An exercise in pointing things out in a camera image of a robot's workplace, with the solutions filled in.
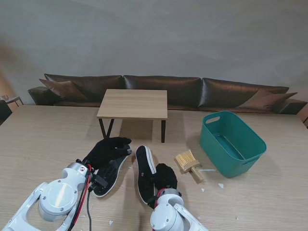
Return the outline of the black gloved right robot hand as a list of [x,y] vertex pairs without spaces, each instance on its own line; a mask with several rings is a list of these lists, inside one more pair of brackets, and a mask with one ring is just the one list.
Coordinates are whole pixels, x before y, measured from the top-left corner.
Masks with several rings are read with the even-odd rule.
[[161,189],[177,189],[178,181],[174,170],[166,164],[160,163],[156,166],[156,173],[153,176],[155,188]]

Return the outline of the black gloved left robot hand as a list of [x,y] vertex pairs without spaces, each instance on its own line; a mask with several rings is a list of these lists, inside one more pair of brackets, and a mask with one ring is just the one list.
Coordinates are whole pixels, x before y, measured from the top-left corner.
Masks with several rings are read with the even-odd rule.
[[131,139],[126,137],[106,138],[96,143],[82,162],[90,164],[95,170],[106,163],[130,155]]

